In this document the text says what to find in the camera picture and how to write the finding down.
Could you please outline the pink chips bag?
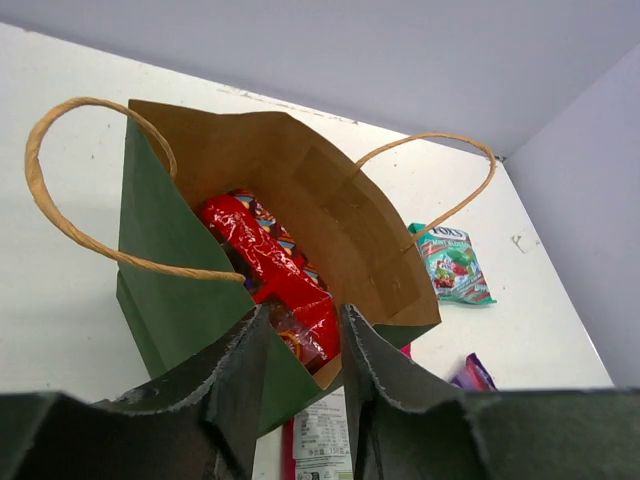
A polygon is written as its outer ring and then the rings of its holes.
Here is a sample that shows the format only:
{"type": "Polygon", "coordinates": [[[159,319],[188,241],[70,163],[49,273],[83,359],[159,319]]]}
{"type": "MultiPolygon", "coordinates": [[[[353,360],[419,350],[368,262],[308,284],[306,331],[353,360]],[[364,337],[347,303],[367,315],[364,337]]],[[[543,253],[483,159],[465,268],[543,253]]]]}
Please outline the pink chips bag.
{"type": "Polygon", "coordinates": [[[353,479],[343,387],[303,409],[285,424],[281,478],[353,479]]]}

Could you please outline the green paper bag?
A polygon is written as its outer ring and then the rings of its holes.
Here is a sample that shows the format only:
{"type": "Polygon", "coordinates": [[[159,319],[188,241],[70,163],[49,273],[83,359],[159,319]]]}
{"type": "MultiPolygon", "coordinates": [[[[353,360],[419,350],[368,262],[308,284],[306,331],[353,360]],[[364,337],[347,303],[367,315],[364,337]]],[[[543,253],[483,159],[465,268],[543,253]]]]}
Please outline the green paper bag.
{"type": "Polygon", "coordinates": [[[342,305],[397,347],[440,323],[418,230],[362,161],[285,113],[131,100],[119,242],[96,241],[55,205],[39,161],[53,123],[91,104],[70,99],[34,125],[26,180],[60,231],[118,263],[116,297],[152,377],[263,304],[273,315],[259,423],[268,433],[340,384],[342,305]]]}

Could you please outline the purple candy bag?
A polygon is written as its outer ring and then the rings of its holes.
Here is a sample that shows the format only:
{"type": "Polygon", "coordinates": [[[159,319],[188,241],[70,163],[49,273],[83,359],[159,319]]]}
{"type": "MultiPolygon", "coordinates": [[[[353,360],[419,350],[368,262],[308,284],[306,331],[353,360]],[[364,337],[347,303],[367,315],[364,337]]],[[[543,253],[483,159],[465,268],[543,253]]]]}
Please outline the purple candy bag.
{"type": "Polygon", "coordinates": [[[449,383],[464,390],[497,390],[493,378],[475,353],[465,358],[464,366],[449,380],[449,383]]]}

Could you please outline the teal mint candy bag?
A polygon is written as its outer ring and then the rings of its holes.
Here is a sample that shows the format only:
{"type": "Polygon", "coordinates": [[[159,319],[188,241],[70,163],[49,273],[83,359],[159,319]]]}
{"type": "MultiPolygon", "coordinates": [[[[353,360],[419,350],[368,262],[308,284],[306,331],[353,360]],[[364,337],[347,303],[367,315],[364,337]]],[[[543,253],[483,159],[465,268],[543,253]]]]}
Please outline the teal mint candy bag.
{"type": "Polygon", "coordinates": [[[422,235],[416,246],[439,300],[495,303],[467,232],[437,226],[422,235]]]}

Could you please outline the red candy bag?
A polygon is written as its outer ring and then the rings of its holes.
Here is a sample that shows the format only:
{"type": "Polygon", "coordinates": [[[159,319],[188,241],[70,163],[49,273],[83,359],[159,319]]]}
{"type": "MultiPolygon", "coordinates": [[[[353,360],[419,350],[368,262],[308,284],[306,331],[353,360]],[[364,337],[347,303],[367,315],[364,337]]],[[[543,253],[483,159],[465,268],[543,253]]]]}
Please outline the red candy bag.
{"type": "Polygon", "coordinates": [[[236,189],[207,200],[200,219],[272,327],[314,374],[339,353],[333,297],[296,240],[256,197],[236,189]]]}

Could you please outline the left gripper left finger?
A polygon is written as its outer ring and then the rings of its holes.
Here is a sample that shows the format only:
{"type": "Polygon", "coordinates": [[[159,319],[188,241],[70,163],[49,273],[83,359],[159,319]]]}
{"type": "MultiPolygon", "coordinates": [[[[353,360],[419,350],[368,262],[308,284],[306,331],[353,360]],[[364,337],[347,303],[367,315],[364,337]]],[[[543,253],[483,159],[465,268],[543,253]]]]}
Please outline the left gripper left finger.
{"type": "Polygon", "coordinates": [[[4,479],[248,479],[271,342],[252,307],[227,333],[114,401],[1,397],[4,479]]]}

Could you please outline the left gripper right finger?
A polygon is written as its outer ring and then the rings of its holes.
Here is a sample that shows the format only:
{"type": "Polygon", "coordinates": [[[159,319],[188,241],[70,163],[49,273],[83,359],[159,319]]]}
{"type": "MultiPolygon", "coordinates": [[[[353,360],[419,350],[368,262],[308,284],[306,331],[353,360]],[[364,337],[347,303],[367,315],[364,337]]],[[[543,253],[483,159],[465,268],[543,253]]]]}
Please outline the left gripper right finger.
{"type": "Polygon", "coordinates": [[[475,392],[422,368],[353,305],[341,348],[358,479],[635,479],[635,389],[475,392]]]}

